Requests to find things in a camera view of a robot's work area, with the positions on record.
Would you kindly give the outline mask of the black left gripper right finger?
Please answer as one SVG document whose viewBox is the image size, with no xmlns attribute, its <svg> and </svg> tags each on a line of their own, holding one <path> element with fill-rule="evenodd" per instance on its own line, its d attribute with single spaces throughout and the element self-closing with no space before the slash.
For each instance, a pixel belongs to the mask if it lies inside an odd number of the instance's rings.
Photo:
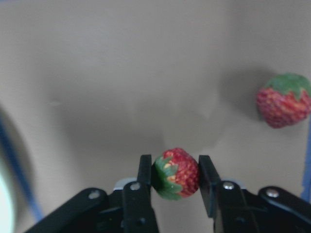
<svg viewBox="0 0 311 233">
<path fill-rule="evenodd" d="M 208 217 L 215 217 L 215 189 L 220 182 L 220 176 L 208 155 L 199 156 L 200 193 Z"/>
</svg>

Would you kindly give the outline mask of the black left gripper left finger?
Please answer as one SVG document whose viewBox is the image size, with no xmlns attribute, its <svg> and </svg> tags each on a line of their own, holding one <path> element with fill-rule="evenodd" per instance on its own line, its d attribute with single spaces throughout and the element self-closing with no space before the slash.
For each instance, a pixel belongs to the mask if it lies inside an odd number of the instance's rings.
<svg viewBox="0 0 311 233">
<path fill-rule="evenodd" d="M 152 156 L 150 154 L 142 155 L 139 161 L 137 182 L 144 185 L 150 194 L 152 179 Z"/>
</svg>

